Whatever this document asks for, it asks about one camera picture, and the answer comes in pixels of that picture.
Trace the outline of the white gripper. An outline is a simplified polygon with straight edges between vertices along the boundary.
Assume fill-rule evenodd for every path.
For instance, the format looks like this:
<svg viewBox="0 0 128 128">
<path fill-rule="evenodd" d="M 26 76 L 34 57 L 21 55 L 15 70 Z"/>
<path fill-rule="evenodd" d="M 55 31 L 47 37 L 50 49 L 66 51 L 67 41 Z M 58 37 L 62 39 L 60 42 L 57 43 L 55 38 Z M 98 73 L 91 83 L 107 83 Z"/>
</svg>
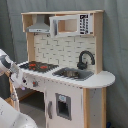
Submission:
<svg viewBox="0 0 128 128">
<path fill-rule="evenodd" d="M 23 82 L 23 72 L 20 69 L 20 67 L 17 66 L 15 63 L 13 63 L 11 65 L 10 71 L 11 71 L 11 81 L 12 81 L 12 84 L 16 88 L 21 88 L 22 90 L 24 90 L 25 87 L 22 85 L 22 82 Z"/>
</svg>

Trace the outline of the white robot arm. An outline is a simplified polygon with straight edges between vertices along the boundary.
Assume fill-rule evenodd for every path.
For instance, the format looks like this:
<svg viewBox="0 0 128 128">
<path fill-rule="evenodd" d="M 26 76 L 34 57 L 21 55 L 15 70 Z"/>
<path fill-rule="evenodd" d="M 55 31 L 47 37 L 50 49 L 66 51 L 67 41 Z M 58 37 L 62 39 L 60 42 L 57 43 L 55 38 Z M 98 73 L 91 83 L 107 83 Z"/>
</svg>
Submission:
<svg viewBox="0 0 128 128">
<path fill-rule="evenodd" d="M 23 89 L 23 72 L 10 57 L 0 49 L 0 76 L 9 73 L 14 88 Z M 21 113 L 0 97 L 0 128 L 38 128 L 35 121 Z"/>
</svg>

